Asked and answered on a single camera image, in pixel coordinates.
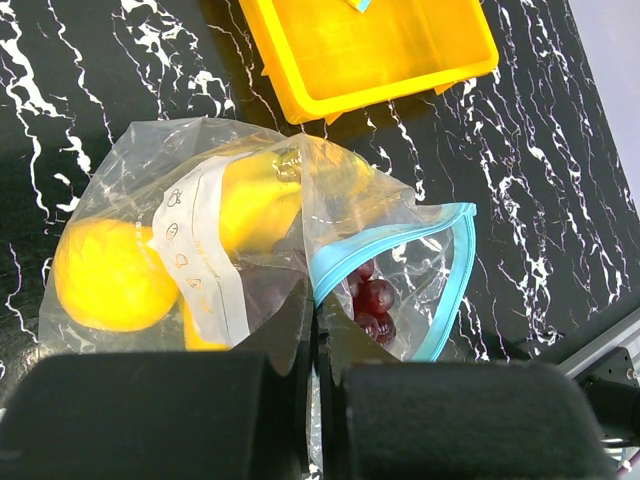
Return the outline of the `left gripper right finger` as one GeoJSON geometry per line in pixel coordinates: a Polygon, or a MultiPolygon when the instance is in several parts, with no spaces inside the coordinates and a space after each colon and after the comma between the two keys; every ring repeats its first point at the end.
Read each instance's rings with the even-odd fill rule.
{"type": "Polygon", "coordinates": [[[578,385],[535,362],[400,362],[318,309],[327,479],[611,479],[578,385]]]}

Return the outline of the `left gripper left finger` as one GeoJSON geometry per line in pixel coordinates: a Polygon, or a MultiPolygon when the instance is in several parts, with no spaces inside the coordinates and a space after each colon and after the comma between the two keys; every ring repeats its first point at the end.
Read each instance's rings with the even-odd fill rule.
{"type": "Polygon", "coordinates": [[[226,352],[58,355],[1,422],[5,479],[299,479],[313,300],[300,280],[226,352]]]}

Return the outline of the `purple grape bunch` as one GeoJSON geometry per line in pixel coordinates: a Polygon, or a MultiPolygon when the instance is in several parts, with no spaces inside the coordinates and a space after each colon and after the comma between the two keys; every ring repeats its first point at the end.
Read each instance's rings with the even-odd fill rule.
{"type": "MultiPolygon", "coordinates": [[[[250,332],[255,332],[283,306],[297,282],[309,275],[305,267],[257,265],[241,261],[236,265],[244,292],[246,316],[250,332]]],[[[368,260],[347,276],[354,309],[354,322],[375,340],[386,346],[396,336],[390,315],[396,290],[383,278],[376,278],[375,261],[368,260]]]]}

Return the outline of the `clear bag teal zipper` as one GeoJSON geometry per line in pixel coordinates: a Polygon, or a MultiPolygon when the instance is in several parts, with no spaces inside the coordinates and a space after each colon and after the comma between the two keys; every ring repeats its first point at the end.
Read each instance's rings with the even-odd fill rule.
{"type": "Polygon", "coordinates": [[[135,122],[60,236],[2,446],[34,478],[296,479],[319,398],[329,475],[431,470],[475,215],[318,137],[135,122]]]}

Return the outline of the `yellow lemon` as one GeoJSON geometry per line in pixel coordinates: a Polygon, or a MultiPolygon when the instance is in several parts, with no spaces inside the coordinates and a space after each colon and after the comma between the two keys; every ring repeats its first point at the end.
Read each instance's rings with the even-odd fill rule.
{"type": "Polygon", "coordinates": [[[77,324],[131,333],[160,322],[178,287],[149,246],[148,226],[91,217],[68,226],[53,261],[58,301],[77,324]]]}

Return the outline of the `yellow banana bunch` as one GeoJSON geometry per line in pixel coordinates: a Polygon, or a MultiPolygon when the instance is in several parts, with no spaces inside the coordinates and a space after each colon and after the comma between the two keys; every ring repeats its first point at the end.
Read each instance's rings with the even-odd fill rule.
{"type": "Polygon", "coordinates": [[[271,151],[198,159],[165,193],[151,245],[178,287],[186,349],[227,350],[253,333],[236,265],[306,268],[290,233],[302,209],[300,166],[271,151]]]}

